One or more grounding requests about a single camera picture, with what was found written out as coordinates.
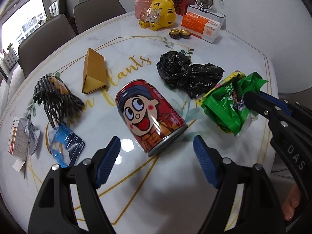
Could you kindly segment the person's right hand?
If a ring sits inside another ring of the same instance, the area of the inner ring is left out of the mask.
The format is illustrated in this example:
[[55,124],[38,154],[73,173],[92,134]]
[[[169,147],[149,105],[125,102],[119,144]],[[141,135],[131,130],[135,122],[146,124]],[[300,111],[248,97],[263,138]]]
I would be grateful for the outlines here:
[[288,194],[284,204],[282,205],[282,213],[286,221],[291,221],[295,213],[295,208],[299,206],[301,200],[301,192],[297,184],[294,184]]

